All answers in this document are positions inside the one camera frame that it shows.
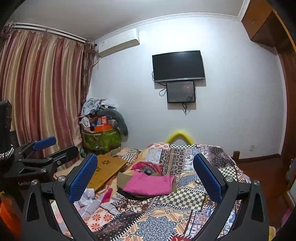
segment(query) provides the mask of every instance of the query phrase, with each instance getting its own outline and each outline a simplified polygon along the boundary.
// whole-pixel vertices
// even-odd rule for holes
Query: air conditioner
[[[105,57],[139,44],[139,31],[134,28],[99,42],[99,55]]]

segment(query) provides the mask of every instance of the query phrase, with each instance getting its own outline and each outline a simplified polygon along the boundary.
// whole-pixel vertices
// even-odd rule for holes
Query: curtain rail
[[[15,29],[26,29],[26,30],[35,30],[35,31],[45,31],[48,33],[52,33],[61,37],[66,37],[81,43],[85,43],[87,39],[81,38],[79,36],[55,29],[55,28],[50,28],[42,25],[37,25],[37,24],[31,24],[31,23],[15,23],[13,25],[13,28]]]

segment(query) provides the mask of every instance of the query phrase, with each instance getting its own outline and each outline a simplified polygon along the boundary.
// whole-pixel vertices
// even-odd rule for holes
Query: yellow tube
[[[185,139],[187,145],[193,145],[194,142],[190,135],[188,135],[184,131],[175,131],[173,134],[170,135],[170,137],[166,140],[166,143],[172,143],[178,136],[181,136]]]

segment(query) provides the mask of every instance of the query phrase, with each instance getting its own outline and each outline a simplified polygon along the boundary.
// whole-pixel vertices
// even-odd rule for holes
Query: monitor screen
[[[152,55],[155,82],[205,78],[200,51]]]
[[[193,81],[168,82],[168,103],[195,102],[195,87]]]

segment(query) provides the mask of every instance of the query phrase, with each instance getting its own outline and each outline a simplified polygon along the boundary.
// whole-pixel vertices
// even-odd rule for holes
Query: metal bolt
[[[231,176],[227,176],[225,179],[229,183],[233,182],[233,177],[231,177]]]
[[[65,176],[60,176],[60,177],[58,177],[57,180],[58,180],[59,182],[63,182],[63,181],[66,180],[66,177],[65,177]]]
[[[34,179],[32,182],[31,182],[31,185],[36,185],[38,183],[38,180]]]
[[[260,185],[260,182],[259,182],[258,180],[254,180],[254,184],[255,184],[256,186],[259,186],[259,185]]]

